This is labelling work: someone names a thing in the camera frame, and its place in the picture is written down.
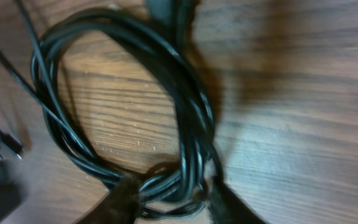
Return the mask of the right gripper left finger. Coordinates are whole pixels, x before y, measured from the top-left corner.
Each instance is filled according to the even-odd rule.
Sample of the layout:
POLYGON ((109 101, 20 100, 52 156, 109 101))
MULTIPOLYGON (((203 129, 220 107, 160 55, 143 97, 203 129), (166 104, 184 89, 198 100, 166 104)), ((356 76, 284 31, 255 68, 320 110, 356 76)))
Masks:
POLYGON ((134 224, 140 215, 140 182, 125 177, 76 224, 134 224))

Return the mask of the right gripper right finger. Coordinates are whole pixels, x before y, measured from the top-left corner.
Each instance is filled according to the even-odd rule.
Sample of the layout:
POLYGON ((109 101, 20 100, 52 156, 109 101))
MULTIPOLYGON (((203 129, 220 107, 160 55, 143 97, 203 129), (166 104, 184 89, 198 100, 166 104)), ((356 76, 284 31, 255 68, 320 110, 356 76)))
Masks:
POLYGON ((208 200, 213 224, 266 224, 218 176, 213 178, 208 200))

